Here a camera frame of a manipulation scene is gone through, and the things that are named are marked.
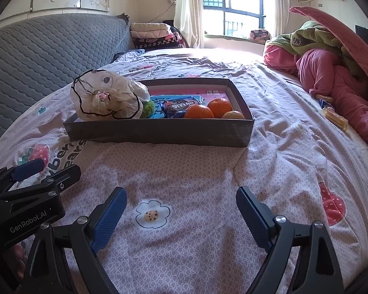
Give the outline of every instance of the screw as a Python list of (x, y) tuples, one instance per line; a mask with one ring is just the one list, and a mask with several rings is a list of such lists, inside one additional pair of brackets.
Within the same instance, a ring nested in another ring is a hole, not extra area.
[(278, 223), (285, 223), (286, 222), (286, 218), (284, 216), (276, 216), (276, 221)]
[(315, 221), (314, 222), (314, 226), (318, 229), (322, 229), (322, 227), (324, 227), (325, 225), (323, 224), (322, 221)]
[(47, 223), (47, 222), (42, 223), (42, 224), (40, 225), (40, 228), (41, 228), (42, 230), (46, 230), (46, 229), (48, 229), (48, 228), (49, 228), (49, 223)]
[(88, 217), (79, 217), (77, 219), (78, 224), (85, 224), (89, 218)]

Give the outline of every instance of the yellow wafer snack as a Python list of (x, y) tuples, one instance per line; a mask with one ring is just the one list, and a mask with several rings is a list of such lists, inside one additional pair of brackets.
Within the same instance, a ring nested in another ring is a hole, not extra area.
[(334, 104), (334, 98), (322, 95), (316, 95), (316, 99), (324, 99), (327, 103)]
[(331, 107), (326, 107), (322, 109), (322, 114), (335, 126), (339, 127), (343, 131), (348, 129), (348, 120), (340, 115), (338, 115), (335, 110)]

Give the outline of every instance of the gray quilted headboard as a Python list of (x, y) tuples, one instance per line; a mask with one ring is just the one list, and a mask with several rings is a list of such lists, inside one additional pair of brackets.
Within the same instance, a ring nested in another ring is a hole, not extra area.
[(130, 46), (128, 17), (56, 14), (0, 29), (0, 136), (37, 101)]

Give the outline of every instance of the translucent plastic bag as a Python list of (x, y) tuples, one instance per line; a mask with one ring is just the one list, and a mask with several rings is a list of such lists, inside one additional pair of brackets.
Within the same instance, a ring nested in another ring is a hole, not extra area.
[(71, 86), (71, 99), (82, 120), (139, 118), (142, 101), (149, 101), (147, 87), (115, 72), (90, 70)]

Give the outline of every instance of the blue booklet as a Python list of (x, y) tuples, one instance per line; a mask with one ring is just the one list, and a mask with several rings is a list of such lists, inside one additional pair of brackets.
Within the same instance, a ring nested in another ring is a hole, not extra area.
[(183, 97), (195, 97), (199, 103), (203, 103), (203, 97), (200, 95), (160, 95), (160, 96), (150, 96), (151, 100), (154, 102), (155, 105), (155, 113), (150, 118), (164, 118), (164, 112), (162, 112), (161, 104), (164, 101), (171, 101), (177, 98)]

